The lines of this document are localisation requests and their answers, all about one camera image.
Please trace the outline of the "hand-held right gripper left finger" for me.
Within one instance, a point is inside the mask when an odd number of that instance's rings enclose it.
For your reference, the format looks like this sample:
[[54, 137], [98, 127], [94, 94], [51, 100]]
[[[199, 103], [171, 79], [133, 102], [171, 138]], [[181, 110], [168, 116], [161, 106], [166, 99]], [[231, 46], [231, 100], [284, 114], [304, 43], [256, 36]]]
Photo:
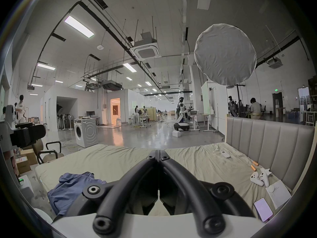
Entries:
[[158, 150], [114, 182], [89, 182], [64, 215], [53, 221], [55, 230], [121, 230], [126, 213], [148, 215], [158, 199]]

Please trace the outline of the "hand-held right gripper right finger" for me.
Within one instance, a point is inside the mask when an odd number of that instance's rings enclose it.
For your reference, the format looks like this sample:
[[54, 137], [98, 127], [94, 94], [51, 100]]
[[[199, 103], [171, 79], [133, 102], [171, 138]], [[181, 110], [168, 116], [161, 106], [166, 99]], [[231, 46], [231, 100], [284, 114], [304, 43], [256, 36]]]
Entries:
[[193, 213], [197, 231], [224, 231], [224, 214], [255, 218], [231, 184], [198, 180], [164, 150], [158, 150], [158, 169], [163, 205], [171, 215]]

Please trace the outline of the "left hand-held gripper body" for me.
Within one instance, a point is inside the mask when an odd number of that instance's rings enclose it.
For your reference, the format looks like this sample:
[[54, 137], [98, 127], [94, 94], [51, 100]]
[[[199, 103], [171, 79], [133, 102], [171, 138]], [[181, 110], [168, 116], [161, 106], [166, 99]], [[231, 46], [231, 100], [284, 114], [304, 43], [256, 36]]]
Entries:
[[25, 147], [25, 128], [16, 128], [13, 105], [7, 105], [5, 120], [0, 125], [0, 145], [2, 153]]

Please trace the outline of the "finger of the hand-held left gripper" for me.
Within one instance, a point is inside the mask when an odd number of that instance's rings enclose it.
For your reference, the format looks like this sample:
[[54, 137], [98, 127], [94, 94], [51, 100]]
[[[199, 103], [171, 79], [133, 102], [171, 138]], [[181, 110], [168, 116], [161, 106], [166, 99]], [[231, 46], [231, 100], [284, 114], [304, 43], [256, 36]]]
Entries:
[[46, 135], [45, 126], [42, 124], [22, 123], [16, 125], [16, 129], [16, 146], [20, 148], [35, 144]]

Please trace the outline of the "person's left hand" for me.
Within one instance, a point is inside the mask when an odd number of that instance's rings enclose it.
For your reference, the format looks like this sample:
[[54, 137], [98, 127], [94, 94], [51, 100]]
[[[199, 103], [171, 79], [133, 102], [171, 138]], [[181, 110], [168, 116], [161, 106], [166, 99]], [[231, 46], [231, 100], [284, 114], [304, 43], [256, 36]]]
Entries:
[[16, 178], [18, 178], [19, 171], [18, 171], [16, 159], [15, 159], [16, 153], [17, 153], [16, 149], [13, 149], [13, 150], [4, 152], [3, 155], [4, 155], [5, 161], [10, 161], [10, 164], [12, 165], [14, 174], [15, 174]]

